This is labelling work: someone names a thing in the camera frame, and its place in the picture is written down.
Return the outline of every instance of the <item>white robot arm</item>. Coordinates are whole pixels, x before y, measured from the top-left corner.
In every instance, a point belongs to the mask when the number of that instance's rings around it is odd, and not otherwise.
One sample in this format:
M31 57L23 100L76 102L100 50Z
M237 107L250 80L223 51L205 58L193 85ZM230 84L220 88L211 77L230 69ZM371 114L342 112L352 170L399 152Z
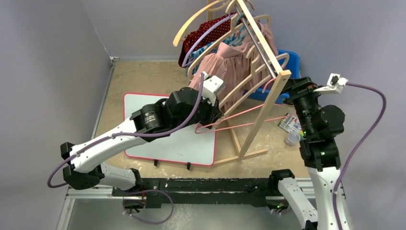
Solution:
M347 79L331 74L325 87L315 86L309 78L289 82L289 104L293 104L302 125L304 140L300 153L315 190L317 210L306 199L291 171L273 171L272 179L278 191L288 201L301 227L305 230L338 230L333 209L333 187L340 175L340 159L334 137L344 131L344 113L336 106L321 107L321 94L341 93ZM349 230L345 213L345 194L337 191L337 210L343 230Z
M222 116L217 95L223 90L225 83L206 72L202 73L202 77L204 82L200 103L185 126L211 124ZM62 144L62 158L76 155L68 162L69 166L63 169L64 180L78 190L97 184L110 185L121 190L133 188L137 180L140 180L138 170L116 168L104 161L131 147L169 136L161 133L178 127L189 116L197 96L198 91L184 87L173 92L168 99L145 105L117 127L95 139L78 145L68 142ZM155 134L155 137L146 137L143 134Z

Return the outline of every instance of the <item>blue plastic bin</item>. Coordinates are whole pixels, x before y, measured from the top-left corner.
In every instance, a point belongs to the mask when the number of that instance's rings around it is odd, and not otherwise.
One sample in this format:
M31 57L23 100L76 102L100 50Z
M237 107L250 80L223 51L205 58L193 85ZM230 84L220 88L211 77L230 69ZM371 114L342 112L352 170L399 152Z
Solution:
M286 65L286 69L291 71L291 78L299 78L300 77L300 58L299 56L292 51L288 50L281 50L278 49L279 54L283 53L288 53L289 54L289 61L288 64ZM265 101L266 97L268 96L270 90L265 90L264 93L262 93L262 88L258 88L254 93L252 93L248 98L254 99L254 100L259 100L259 101ZM289 98L288 93L283 93L281 94L278 99L276 100L276 103L282 104L284 98Z

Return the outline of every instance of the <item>plastic cup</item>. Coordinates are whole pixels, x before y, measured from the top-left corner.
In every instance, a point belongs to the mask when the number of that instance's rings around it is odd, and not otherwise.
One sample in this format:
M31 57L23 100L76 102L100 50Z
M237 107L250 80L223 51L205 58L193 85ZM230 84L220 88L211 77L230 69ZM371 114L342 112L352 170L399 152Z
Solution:
M301 138L300 133L296 131L290 131L288 135L285 137L284 142L289 146L294 146L297 143L299 143L300 138Z

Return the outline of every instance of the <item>wooden tabletop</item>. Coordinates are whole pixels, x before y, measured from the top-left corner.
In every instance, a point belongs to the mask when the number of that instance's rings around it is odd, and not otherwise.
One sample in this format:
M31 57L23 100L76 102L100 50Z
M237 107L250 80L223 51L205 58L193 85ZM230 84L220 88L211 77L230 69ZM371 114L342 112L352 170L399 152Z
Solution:
M185 69L177 62L155 61L120 61L116 64L106 101L100 117L96 136L109 131L123 121L123 96L126 92L170 94L187 86ZM247 99L237 112L261 104L262 102ZM253 122L259 110L233 118L233 125ZM294 113L294 109L282 105L274 106L268 118ZM124 153L107 160L108 164L119 168L135 168L141 177L168 178L250 178L269 177L272 170L291 169L296 177L309 177L300 157L299 147L285 145L283 139L287 133L277 126L278 121L265 122L255 137L248 152L268 148L265 155L255 156L242 161L230 161L215 166L195 166L187 170L185 164L160 161L158 167L151 160L135 160ZM249 126L236 129L240 143L248 135ZM215 160L232 157L237 154L229 131L217 133Z

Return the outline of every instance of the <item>clothing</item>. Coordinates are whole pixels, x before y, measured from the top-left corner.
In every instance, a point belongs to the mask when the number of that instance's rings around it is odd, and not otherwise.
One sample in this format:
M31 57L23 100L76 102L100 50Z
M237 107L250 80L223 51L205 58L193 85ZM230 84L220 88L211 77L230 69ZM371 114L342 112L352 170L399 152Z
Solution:
M187 54L187 52L189 51L189 49L193 46L193 44L204 34L205 31L207 31L210 27L212 27L214 24L216 24L217 22L221 21L223 18L226 18L228 16L224 15L223 17L220 18L216 18L213 19L211 21L205 22L203 24L201 24L199 26L199 29L191 32L185 39L185 41L183 41L183 45L182 45L182 51L180 52L180 56L179 56L179 61L178 64L180 67L182 67L182 63L183 60L185 59L185 56ZM197 50L199 48L201 48L202 46L209 44L210 42L216 41L217 39L219 39L221 36L223 36L225 33L227 33L228 31L230 31L230 20L222 23L221 25L219 25L218 27L216 27L213 31L211 31L198 45L197 47L194 49Z
M237 38L237 36L236 36L235 34L233 34L232 36L229 36L228 38L226 38L223 42L228 45L228 44L230 44L232 41L234 41L236 38ZM205 50L207 50L207 48L208 48L209 46L211 46L213 43L214 43L214 42L210 42L209 44L207 44L207 45L201 47L200 49L198 49L198 50L196 50L196 51L194 51L194 52L191 53L191 55L189 56L189 60L188 60L188 63L190 63L190 64L186 66L186 76L188 75L189 67L190 67L190 65L192 64L192 62L193 62L195 59L197 59L197 58L200 56L200 54L202 54ZM214 48L212 51L210 51L210 53L211 53L211 54L212 54L212 53L217 53L217 49L218 49L217 47ZM192 74L195 74L195 73L196 73L196 71L197 71L197 69L199 68L199 66L200 66L200 63L195 66L195 68L194 68L193 71L192 71Z
M275 40L272 31L267 25L257 23L261 29L265 40L271 47L274 55L278 55ZM250 36L245 36L242 45L229 46L226 43L220 43L217 53L212 53L203 58L199 68L193 76L193 79L189 85L194 89L198 89L200 73L206 71L209 75L216 75L226 83L226 88L220 93L219 100L223 100L243 79L250 74L250 64L258 55L258 51L255 49L250 58L246 57L248 50L254 45ZM255 68L261 66L264 62L260 58L258 65ZM269 71L265 69L254 78L252 78L246 85L244 85L238 92L236 92L224 105L224 110L230 108L239 98L242 97L244 90L249 90L255 86L258 82L269 75Z

